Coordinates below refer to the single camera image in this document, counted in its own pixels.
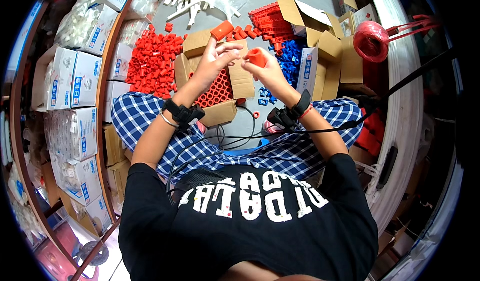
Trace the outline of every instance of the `red twine roll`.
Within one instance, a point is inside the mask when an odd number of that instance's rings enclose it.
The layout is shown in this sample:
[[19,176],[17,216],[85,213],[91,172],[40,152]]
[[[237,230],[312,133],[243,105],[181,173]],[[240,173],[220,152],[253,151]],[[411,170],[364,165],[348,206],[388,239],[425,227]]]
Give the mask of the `red twine roll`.
[[371,62],[382,62],[388,55],[387,30],[374,21],[361,22],[353,35],[353,47],[358,55]]

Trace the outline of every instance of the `concrete floor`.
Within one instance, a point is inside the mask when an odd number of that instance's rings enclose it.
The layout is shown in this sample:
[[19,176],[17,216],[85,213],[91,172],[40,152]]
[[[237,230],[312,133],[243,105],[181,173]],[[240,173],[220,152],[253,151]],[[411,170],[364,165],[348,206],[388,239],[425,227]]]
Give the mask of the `concrete floor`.
[[[299,0],[301,2],[305,2],[312,7],[324,10],[325,12],[331,13],[336,15],[337,17],[340,15],[340,9],[338,5],[338,0]],[[233,16],[232,17],[232,24],[233,26],[241,26],[244,28],[247,24],[251,24],[251,20],[248,16],[248,12],[254,10],[256,8],[260,8],[264,5],[276,2],[276,0],[249,0],[242,8],[239,9],[241,14],[240,17]],[[167,16],[174,13],[176,11],[176,7],[173,6],[165,6],[160,5],[158,10],[153,18],[153,25],[157,30],[164,30],[165,22],[167,20]],[[177,35],[189,34],[193,32],[197,32],[207,28],[213,28],[222,21],[226,19],[226,16],[223,12],[219,11],[218,9],[207,9],[207,11],[200,11],[199,14],[195,17],[195,23],[191,28],[188,28],[188,21],[190,16],[188,12],[185,14],[179,15],[170,22],[173,23],[173,33]],[[268,48],[269,42],[263,41],[261,37],[257,37],[255,39],[247,38],[247,43],[249,49],[255,47],[261,47],[264,49]],[[262,87],[260,81],[255,82],[252,80],[253,85],[255,86],[255,97],[249,98],[243,104],[243,106],[247,107],[252,112],[258,111],[260,113],[260,117],[255,120],[255,130],[254,132],[257,133],[262,129],[262,123],[266,120],[267,115],[270,111],[274,108],[282,108],[283,103],[278,101],[275,105],[268,103],[267,106],[258,105],[259,96],[259,89]],[[252,133],[252,126],[253,126],[253,119],[252,116],[249,114],[248,111],[238,108],[237,115],[232,122],[227,122],[222,124],[222,127],[225,130],[225,134],[229,136],[249,136]],[[207,131],[206,136],[216,135],[217,134],[217,127],[213,126],[210,127]],[[236,139],[234,138],[225,138],[223,145],[232,142]],[[217,140],[211,140],[214,144],[218,143]],[[244,143],[246,140],[238,142],[236,144],[230,145],[230,147],[236,146],[238,144]],[[240,147],[239,149],[247,149],[253,148],[258,146],[259,140],[258,139],[251,139],[248,143]]]

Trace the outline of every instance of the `red pvc coupling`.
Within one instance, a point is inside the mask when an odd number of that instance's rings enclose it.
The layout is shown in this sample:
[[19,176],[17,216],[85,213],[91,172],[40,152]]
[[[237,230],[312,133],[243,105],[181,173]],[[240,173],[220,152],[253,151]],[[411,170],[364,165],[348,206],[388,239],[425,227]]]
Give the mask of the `red pvc coupling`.
[[234,27],[232,26],[232,24],[228,20],[225,20],[223,21],[223,23],[213,28],[213,30],[211,30],[210,33],[218,42],[233,30],[234,30]]
[[258,67],[265,68],[265,57],[261,50],[257,48],[251,49],[248,51],[247,55],[251,63]]

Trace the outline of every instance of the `plaid pants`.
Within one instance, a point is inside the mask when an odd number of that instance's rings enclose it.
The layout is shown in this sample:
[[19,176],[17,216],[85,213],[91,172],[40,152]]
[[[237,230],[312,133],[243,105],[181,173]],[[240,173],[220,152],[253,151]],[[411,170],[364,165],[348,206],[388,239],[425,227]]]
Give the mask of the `plaid pants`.
[[[349,99],[336,98],[315,101],[312,104],[333,127],[362,117],[362,112],[357,104]],[[135,149],[143,132],[155,120],[162,105],[163,100],[160,98],[139,92],[126,93],[115,101],[111,113],[113,125],[131,151]],[[362,126],[363,123],[355,128],[339,131],[347,149],[357,140]],[[208,140],[200,141],[203,137],[196,124],[186,132],[176,131],[156,167],[159,175],[166,179],[172,165],[174,165],[174,169],[177,169],[183,163],[196,158],[200,159],[191,162],[171,178],[172,184],[177,183],[183,175],[191,170],[200,167],[217,170],[229,164],[251,165],[284,173],[297,180],[305,180],[314,176],[325,167],[325,162],[309,134],[283,134],[254,152],[242,156],[231,156],[224,153],[207,156],[221,152],[221,150]],[[175,156],[184,147],[194,142],[197,143],[183,151],[176,163],[173,164]]]

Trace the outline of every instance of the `person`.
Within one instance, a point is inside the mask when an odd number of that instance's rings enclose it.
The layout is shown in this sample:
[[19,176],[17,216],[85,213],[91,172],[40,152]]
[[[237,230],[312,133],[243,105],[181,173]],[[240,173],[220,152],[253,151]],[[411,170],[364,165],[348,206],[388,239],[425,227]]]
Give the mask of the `person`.
[[[189,107],[243,45],[210,38],[193,77],[171,98]],[[274,56],[241,67],[291,108],[301,94]],[[177,130],[163,101],[129,92],[112,109],[117,133],[133,151],[118,243],[132,280],[364,280],[378,251],[378,231],[348,148],[362,125],[339,132],[282,134],[247,155],[208,142],[194,124]],[[349,99],[314,101],[298,130],[326,129],[362,114]],[[175,156],[182,152],[176,163]],[[172,205],[165,179],[171,167]],[[325,169],[319,189],[305,179]]]

